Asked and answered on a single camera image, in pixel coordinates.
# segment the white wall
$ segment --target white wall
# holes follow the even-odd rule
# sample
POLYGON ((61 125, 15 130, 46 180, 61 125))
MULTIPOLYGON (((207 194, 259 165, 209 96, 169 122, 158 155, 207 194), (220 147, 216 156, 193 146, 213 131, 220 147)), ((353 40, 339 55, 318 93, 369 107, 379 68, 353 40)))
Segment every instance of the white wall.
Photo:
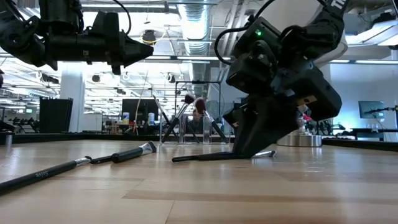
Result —
MULTIPOLYGON (((333 122, 346 128, 380 126, 375 119, 360 119, 358 101, 383 101, 385 107, 394 107, 398 102, 397 71, 396 65, 331 65, 331 84, 343 101, 333 122)), ((381 123, 386 128, 396 128, 395 112, 386 112, 381 123)), ((397 141, 397 134, 387 134, 387 140, 397 141)))

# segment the wooden table surface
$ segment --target wooden table surface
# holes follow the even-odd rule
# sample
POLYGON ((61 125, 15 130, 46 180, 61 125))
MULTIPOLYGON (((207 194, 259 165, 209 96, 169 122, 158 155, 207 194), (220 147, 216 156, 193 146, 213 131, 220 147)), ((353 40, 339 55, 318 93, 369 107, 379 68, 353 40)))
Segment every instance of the wooden table surface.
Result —
MULTIPOLYGON (((142 144, 65 141, 0 148, 0 181, 142 144)), ((275 158, 171 163, 229 146, 164 145, 85 165, 0 197, 1 223, 398 223, 398 154, 277 147, 275 158)))

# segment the white text on robot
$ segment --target white text on robot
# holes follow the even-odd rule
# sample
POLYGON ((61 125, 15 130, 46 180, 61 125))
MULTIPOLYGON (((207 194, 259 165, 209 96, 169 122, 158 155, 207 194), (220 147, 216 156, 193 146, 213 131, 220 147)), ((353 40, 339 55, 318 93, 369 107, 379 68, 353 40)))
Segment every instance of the white text on robot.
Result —
POLYGON ((333 2, 331 3, 331 6, 342 9, 345 3, 346 3, 346 0, 333 0, 333 2))

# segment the metal pipe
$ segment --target metal pipe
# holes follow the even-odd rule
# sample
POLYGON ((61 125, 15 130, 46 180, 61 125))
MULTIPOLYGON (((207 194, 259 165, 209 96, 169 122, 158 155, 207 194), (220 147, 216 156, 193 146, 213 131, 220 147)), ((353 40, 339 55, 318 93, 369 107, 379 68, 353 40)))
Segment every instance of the metal pipe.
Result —
MULTIPOLYGON (((239 12, 238 20, 236 21, 236 24, 235 24, 235 28, 242 26, 242 21, 244 19, 244 13, 246 12, 246 9, 248 8, 248 4, 249 4, 249 0, 243 1, 241 10, 239 12)), ((232 33, 232 38, 231 38, 231 41, 229 42, 228 49, 226 51, 227 55, 231 55, 231 53, 232 53, 232 49, 235 45, 235 39, 236 39, 237 34, 238 34, 237 32, 232 33)))
MULTIPOLYGON (((228 24, 226 26, 227 29, 232 28, 232 25, 234 24, 237 8, 238 8, 238 0, 234 0, 232 9, 231 9, 231 18, 229 19, 228 24)), ((229 35, 230 35, 230 33, 225 34, 223 44, 221 45, 221 55, 225 55, 225 53, 226 53, 226 45, 228 43, 229 35)))

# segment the monitor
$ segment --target monitor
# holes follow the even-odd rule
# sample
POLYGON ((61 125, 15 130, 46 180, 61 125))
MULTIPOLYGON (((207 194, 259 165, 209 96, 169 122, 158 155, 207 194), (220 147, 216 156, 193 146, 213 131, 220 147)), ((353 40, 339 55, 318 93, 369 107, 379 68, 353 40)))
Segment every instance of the monitor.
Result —
POLYGON ((361 118, 364 119, 386 118, 386 115, 384 114, 385 111, 377 113, 367 113, 371 110, 383 108, 385 108, 383 101, 359 101, 359 115, 361 118))
MULTIPOLYGON (((138 101, 138 99, 123 99, 122 101, 122 114, 128 112, 130 114, 130 121, 134 121, 134 118, 136 117, 138 101)), ((147 107, 147 113, 155 114, 155 120, 157 121, 159 117, 159 109, 157 107, 155 99, 141 100, 138 107, 137 120, 143 121, 145 119, 148 119, 148 114, 145 114, 145 107, 147 107)))

